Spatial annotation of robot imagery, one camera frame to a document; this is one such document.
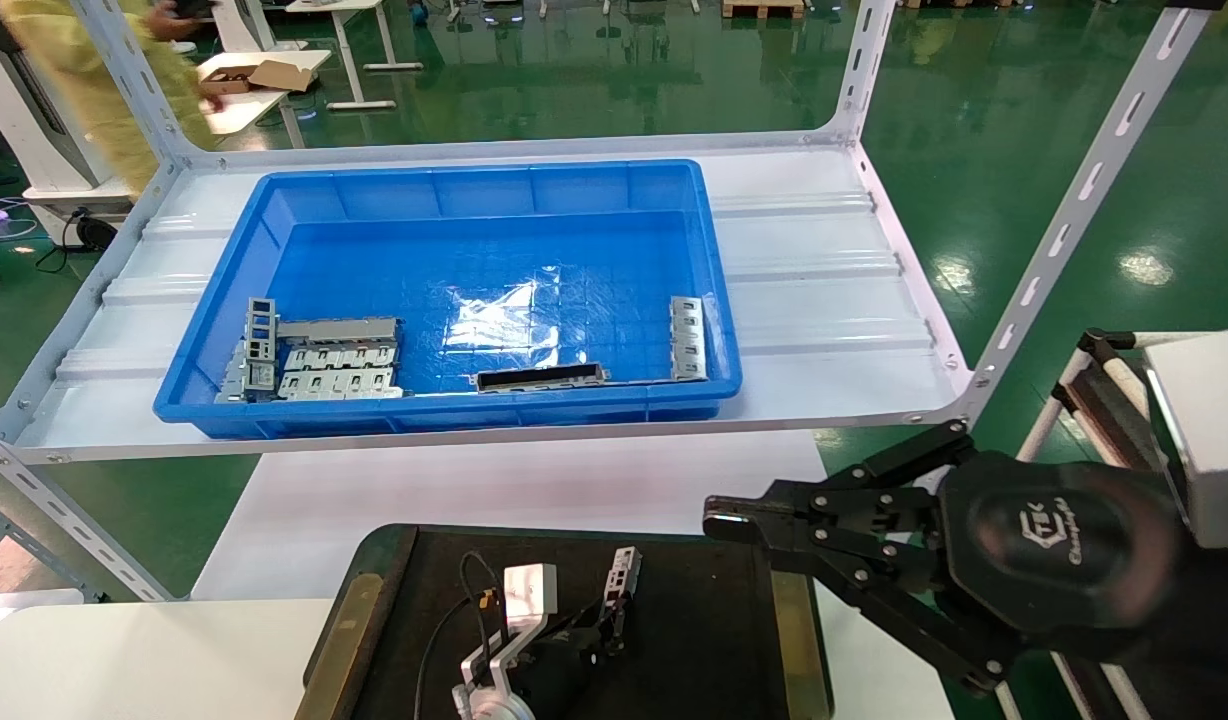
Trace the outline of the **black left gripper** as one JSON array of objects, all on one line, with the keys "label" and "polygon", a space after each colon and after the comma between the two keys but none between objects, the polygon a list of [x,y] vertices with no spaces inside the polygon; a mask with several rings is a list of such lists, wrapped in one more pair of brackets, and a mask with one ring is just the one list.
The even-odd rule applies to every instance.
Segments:
[{"label": "black left gripper", "polygon": [[564,719],[600,661],[618,656],[624,648],[620,601],[594,602],[562,620],[559,632],[528,643],[506,670],[506,678],[533,718]]}]

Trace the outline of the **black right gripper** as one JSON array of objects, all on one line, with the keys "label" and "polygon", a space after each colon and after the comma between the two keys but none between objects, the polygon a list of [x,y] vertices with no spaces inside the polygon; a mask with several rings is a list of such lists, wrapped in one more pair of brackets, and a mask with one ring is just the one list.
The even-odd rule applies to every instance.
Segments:
[{"label": "black right gripper", "polygon": [[[1228,548],[1200,544],[1167,480],[974,455],[966,423],[946,421],[824,480],[706,498],[704,533],[774,546],[775,568],[814,577],[974,694],[1052,651],[1122,667],[1156,719],[1228,719]],[[947,468],[937,498],[919,487]],[[928,530],[937,509],[946,616],[920,598],[931,553],[876,538]]]}]

